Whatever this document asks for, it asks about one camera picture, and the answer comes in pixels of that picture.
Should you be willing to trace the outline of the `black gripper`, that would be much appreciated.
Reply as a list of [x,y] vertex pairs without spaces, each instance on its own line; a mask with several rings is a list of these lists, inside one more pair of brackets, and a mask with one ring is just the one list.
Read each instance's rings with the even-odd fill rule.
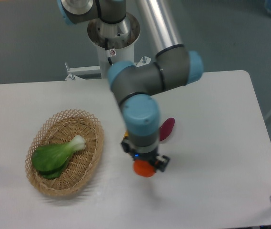
[[154,170],[160,171],[160,172],[165,172],[169,162],[170,158],[168,156],[160,156],[158,153],[158,147],[153,149],[152,151],[149,151],[147,153],[140,153],[139,151],[132,149],[129,141],[126,139],[123,139],[121,141],[121,147],[122,150],[126,153],[129,154],[134,162],[137,161],[144,161],[148,162],[151,166],[154,167]]

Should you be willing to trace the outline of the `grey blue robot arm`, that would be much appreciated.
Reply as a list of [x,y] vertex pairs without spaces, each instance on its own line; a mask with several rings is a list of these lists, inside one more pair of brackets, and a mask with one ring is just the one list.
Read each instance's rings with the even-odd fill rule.
[[175,121],[160,123],[153,95],[195,82],[203,74],[202,59],[185,49],[168,1],[136,2],[155,50],[155,62],[146,65],[135,64],[121,52],[133,46],[140,34],[126,1],[60,0],[57,4],[67,24],[88,22],[90,40],[102,49],[101,75],[108,79],[126,125],[121,146],[132,157],[134,172],[143,177],[164,172],[170,159],[159,155],[158,146]]

